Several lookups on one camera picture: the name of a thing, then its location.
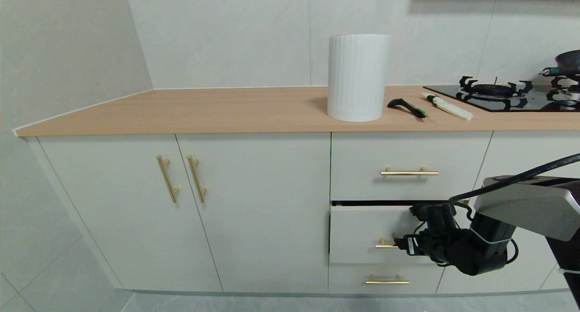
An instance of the gold cabinet handle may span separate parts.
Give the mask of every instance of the gold cabinet handle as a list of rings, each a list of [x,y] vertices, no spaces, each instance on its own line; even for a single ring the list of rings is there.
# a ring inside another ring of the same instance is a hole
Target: gold cabinet handle
[[[404,285],[406,283],[410,283],[410,281],[402,280],[400,275],[397,275],[397,280],[377,280],[375,279],[375,275],[371,273],[365,283],[373,283],[378,285]]]
[[[199,163],[198,159],[193,159],[191,156],[187,156],[187,161],[189,161],[189,167],[191,169],[191,175],[193,175],[193,182],[195,183],[195,188],[197,189],[197,194],[199,194],[199,199],[201,203],[205,203],[205,192],[208,191],[207,188],[201,188],[199,184],[199,177],[197,176],[197,164]]]
[[[398,248],[398,246],[395,244],[387,244],[385,242],[385,239],[383,237],[381,237],[379,242],[377,244],[375,244],[375,248],[376,249],[391,249],[391,248]]]
[[[385,171],[381,171],[382,176],[437,176],[438,171],[427,170],[425,167],[421,167],[419,171],[412,170],[391,170],[389,167]]]
[[[174,188],[171,186],[171,180],[169,179],[169,175],[167,174],[167,165],[169,165],[170,159],[163,160],[161,156],[157,156],[157,162],[159,163],[159,168],[161,169],[161,173],[163,174],[163,179],[165,180],[165,184],[167,185],[167,190],[169,191],[169,196],[174,203],[178,202],[177,196],[179,193],[179,188]]]

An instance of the white knife handle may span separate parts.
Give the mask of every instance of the white knife handle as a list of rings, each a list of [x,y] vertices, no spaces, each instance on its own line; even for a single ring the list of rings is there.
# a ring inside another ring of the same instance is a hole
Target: white knife handle
[[[433,98],[433,104],[435,104],[435,106],[437,106],[437,108],[443,110],[444,112],[450,113],[455,117],[464,119],[464,120],[471,120],[473,118],[473,114],[468,112],[465,109],[459,108],[456,105],[453,105],[452,103],[449,103],[443,99],[441,99],[441,97],[434,95],[432,93],[421,93],[422,97],[424,97],[425,99],[427,99],[427,97],[430,96],[434,96]]]

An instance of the gas stove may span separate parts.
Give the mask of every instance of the gas stove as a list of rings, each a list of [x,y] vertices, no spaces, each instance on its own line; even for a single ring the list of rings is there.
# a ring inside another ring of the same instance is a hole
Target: gas stove
[[[580,85],[560,85],[565,77],[555,77],[550,85],[477,84],[464,76],[457,85],[428,85],[426,89],[463,101],[489,112],[580,112]]]

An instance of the wooden countertop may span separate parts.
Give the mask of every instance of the wooden countertop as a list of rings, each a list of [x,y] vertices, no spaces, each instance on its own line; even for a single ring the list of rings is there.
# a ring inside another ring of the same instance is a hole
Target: wooden countertop
[[[403,98],[427,111],[425,119],[385,108],[372,122],[340,122],[326,114],[326,87],[151,90],[25,126],[16,134],[580,130],[580,113],[491,113],[449,99],[473,113],[467,122],[422,99],[424,91],[429,92],[419,85],[385,87],[385,105]]]

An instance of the ribbed white vase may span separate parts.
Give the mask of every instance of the ribbed white vase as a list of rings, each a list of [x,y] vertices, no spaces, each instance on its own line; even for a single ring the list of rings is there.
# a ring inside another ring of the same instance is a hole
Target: ribbed white vase
[[[383,115],[389,36],[334,35],[328,61],[328,116],[368,122]]]

